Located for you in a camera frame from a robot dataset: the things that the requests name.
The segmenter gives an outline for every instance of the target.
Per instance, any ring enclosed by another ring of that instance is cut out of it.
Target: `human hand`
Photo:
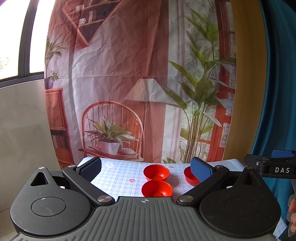
[[[296,199],[293,199],[290,203],[289,212],[292,213],[291,215],[291,232],[296,232]]]

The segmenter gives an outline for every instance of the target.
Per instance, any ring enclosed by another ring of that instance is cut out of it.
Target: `metal screw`
[[[189,196],[189,195],[183,195],[181,197],[179,197],[179,200],[181,202],[192,202],[193,201],[193,197]]]
[[[98,201],[99,202],[111,202],[112,201],[112,197],[108,196],[108,195],[102,195],[98,197]]]

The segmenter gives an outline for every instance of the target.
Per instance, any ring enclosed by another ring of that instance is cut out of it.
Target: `wooden chair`
[[[82,115],[82,144],[83,149],[79,151],[84,152],[84,157],[87,155],[99,156],[102,158],[111,158],[125,160],[127,155],[110,155],[99,150],[98,140],[92,140],[91,134],[88,131],[93,131],[93,121],[104,124],[103,117],[107,118],[109,122],[126,127],[126,130],[131,132],[132,136],[139,141],[130,140],[128,143],[123,143],[123,148],[130,148],[138,154],[138,160],[141,161],[141,151],[143,149],[144,131],[143,125],[137,114],[127,106],[114,101],[101,101],[90,105]]]

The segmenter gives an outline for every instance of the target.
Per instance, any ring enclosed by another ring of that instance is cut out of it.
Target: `lampshade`
[[[164,92],[155,79],[139,79],[124,99],[176,104],[176,102]]]

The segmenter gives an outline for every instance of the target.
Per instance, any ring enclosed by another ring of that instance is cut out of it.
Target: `red bowl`
[[[188,166],[184,169],[184,176],[185,176],[186,181],[190,185],[197,186],[198,184],[200,184],[200,181],[192,174],[192,172],[190,170],[190,166]]]
[[[165,181],[170,175],[169,169],[167,169],[163,165],[158,165],[158,164],[149,165],[145,167],[143,173],[148,181],[151,181],[151,180]]]
[[[173,189],[165,181],[151,180],[142,186],[142,194],[144,197],[169,197],[173,194]]]

